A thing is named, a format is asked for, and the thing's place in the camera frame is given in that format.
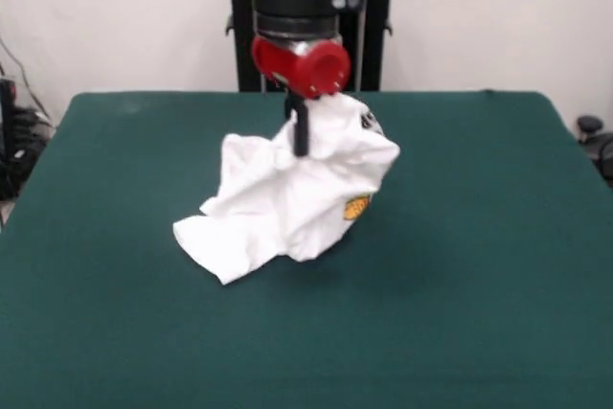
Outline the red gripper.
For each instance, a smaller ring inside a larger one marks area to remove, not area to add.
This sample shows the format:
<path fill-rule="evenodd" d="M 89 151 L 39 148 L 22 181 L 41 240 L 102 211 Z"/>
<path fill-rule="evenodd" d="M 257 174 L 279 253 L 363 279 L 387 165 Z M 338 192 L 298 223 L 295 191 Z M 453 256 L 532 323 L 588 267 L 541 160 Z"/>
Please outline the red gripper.
<path fill-rule="evenodd" d="M 284 115 L 295 115 L 295 156 L 308 156 L 309 129 L 306 99 L 333 95 L 343 90 L 351 74 L 351 59 L 343 45 L 333 39 L 275 42 L 257 35 L 252 42 L 256 68 L 269 80 L 287 89 Z"/>

